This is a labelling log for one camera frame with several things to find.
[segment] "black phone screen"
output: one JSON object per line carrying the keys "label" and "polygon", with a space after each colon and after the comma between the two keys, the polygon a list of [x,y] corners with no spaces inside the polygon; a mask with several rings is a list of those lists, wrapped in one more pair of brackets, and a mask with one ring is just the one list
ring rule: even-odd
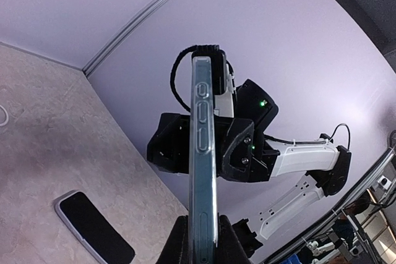
{"label": "black phone screen", "polygon": [[63,200],[60,209],[77,232],[107,264],[130,264],[134,249],[110,225],[88,197],[77,192]]}

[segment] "phone on table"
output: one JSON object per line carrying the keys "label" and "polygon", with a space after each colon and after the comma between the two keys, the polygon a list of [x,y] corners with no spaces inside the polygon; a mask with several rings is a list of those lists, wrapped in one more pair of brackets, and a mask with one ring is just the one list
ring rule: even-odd
{"label": "phone on table", "polygon": [[107,222],[88,197],[71,191],[55,200],[55,211],[81,244],[101,264],[130,264],[134,249]]}

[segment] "metal edge strip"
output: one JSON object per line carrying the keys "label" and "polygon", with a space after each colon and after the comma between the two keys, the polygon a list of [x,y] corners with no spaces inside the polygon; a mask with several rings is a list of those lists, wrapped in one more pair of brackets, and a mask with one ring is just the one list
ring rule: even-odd
{"label": "metal edge strip", "polygon": [[384,168],[395,156],[395,148],[389,147],[371,166],[366,174],[340,199],[332,210],[326,213],[321,219],[317,220],[310,228],[300,233],[294,239],[289,241],[260,264],[274,264],[281,262],[284,258],[289,257],[293,252],[304,244],[304,239],[315,236],[316,233],[331,227],[333,220],[337,218],[343,207],[355,201],[359,196],[371,186],[371,184],[382,174]]}
{"label": "metal edge strip", "polygon": [[109,42],[83,67],[82,71],[89,78],[98,66],[150,15],[168,0],[152,0],[115,34]]}

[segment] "marble patterned surface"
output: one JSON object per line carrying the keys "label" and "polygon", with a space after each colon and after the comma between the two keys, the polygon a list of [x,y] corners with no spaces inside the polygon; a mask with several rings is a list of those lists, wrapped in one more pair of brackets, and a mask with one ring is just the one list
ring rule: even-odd
{"label": "marble patterned surface", "polygon": [[155,263],[186,210],[83,74],[0,46],[0,104],[10,115],[0,127],[0,263],[96,263],[53,208],[73,189],[133,246],[133,264]]}

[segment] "white cable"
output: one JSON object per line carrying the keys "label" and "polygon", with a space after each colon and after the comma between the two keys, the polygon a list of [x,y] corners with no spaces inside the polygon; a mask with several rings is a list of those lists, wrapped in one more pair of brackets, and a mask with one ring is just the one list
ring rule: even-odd
{"label": "white cable", "polygon": [[9,120],[9,116],[8,116],[7,110],[4,108],[3,105],[0,105],[0,109],[2,109],[2,111],[4,111],[4,114],[6,115],[6,119],[4,120],[4,122],[3,122],[3,123],[0,123],[0,127],[3,127],[3,126],[5,126],[5,125],[7,125],[8,120]]}

